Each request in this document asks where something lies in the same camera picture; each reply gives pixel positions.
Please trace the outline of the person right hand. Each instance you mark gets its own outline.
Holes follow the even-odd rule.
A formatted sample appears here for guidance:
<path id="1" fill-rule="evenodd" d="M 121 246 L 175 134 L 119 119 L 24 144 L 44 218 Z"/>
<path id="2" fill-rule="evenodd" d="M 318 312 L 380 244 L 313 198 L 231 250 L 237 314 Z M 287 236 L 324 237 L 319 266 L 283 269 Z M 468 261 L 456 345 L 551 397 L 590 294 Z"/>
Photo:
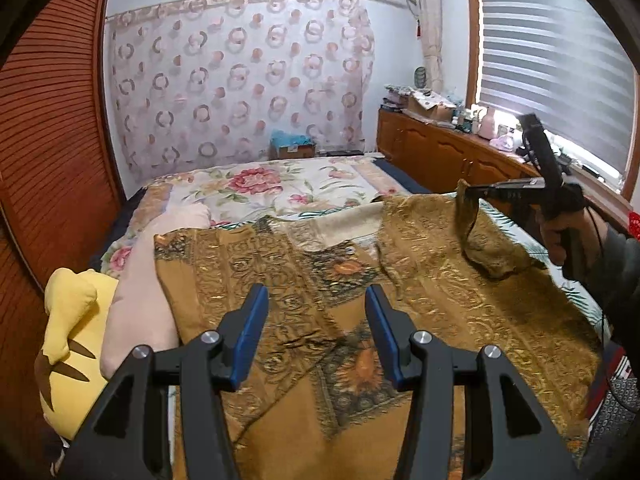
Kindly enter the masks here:
<path id="1" fill-rule="evenodd" d="M 537 222 L 544 247 L 555 266 L 564 266 L 568 251 L 562 244 L 562 234 L 570 232 L 572 240 L 582 251 L 582 264 L 589 270 L 602 255 L 608 237 L 608 224 L 589 207 L 581 211 L 563 212 L 554 219 L 547 219 L 541 212 Z"/>

